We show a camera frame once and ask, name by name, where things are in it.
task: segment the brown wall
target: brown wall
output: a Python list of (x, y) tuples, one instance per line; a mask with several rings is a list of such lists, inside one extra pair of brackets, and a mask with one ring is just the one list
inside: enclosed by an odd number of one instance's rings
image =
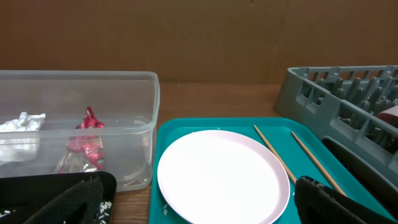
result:
[(287, 67), (398, 64), (397, 0), (252, 1), (2, 0), (0, 69), (279, 83)]

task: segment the white plastic bag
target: white plastic bag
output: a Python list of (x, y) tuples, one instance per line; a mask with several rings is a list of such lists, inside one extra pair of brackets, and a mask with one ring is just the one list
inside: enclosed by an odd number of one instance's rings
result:
[[(22, 112), (19, 119), (0, 125), (0, 133), (12, 131), (37, 131), (44, 122), (45, 114), (28, 115)], [(28, 161), (36, 158), (40, 139), (0, 139), (0, 165), (9, 162)]]

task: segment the transparent container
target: transparent container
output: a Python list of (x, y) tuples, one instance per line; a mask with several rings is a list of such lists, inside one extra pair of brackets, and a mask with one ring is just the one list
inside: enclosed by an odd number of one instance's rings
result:
[[(0, 177), (53, 174), (74, 136), (100, 136), (104, 171), (118, 191), (146, 187), (152, 179), (160, 103), (153, 72), (0, 71), (0, 123), (23, 111), (46, 114), (40, 131), (0, 133), (0, 139), (34, 138), (34, 159), (0, 166)], [(91, 106), (104, 128), (75, 129)]]

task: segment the table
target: table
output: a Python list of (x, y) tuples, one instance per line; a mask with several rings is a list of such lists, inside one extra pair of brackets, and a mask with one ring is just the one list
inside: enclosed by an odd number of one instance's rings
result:
[[(157, 128), (174, 118), (280, 116), (280, 85), (161, 83)], [(151, 186), (116, 194), (112, 223), (147, 223)]]

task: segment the chopstick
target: chopstick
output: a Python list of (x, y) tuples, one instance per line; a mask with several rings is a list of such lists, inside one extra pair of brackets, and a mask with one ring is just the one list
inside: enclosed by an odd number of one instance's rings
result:
[(318, 161), (318, 159), (311, 153), (311, 151), (305, 146), (305, 144), (301, 141), (299, 137), (292, 131), (292, 136), (298, 144), (301, 146), (301, 148), (304, 150), (304, 152), (309, 156), (309, 158), (312, 160), (312, 162), (316, 165), (316, 167), (319, 169), (319, 171), (323, 174), (323, 176), (327, 179), (327, 181), (330, 183), (330, 185), (337, 190), (340, 194), (344, 195), (347, 197), (347, 195), (344, 193), (343, 189), (336, 183), (336, 181), (331, 177), (331, 175), (326, 171), (326, 169), (322, 166), (322, 164)]
[(254, 129), (257, 131), (258, 135), (260, 135), (260, 138), (262, 139), (262, 141), (264, 141), (264, 143), (266, 144), (266, 146), (271, 150), (271, 152), (276, 156), (276, 158), (278, 158), (279, 162), (282, 164), (282, 166), (285, 168), (287, 175), (289, 176), (290, 181), (292, 181), (292, 183), (295, 185), (296, 184), (296, 178), (294, 177), (293, 173), (290, 171), (290, 169), (287, 167), (287, 165), (285, 164), (285, 162), (282, 160), (282, 158), (279, 156), (278, 152), (276, 152), (276, 150), (271, 146), (271, 144), (269, 143), (269, 141), (266, 139), (266, 137), (264, 137), (264, 135), (261, 133), (261, 131), (257, 128), (256, 125), (254, 125)]

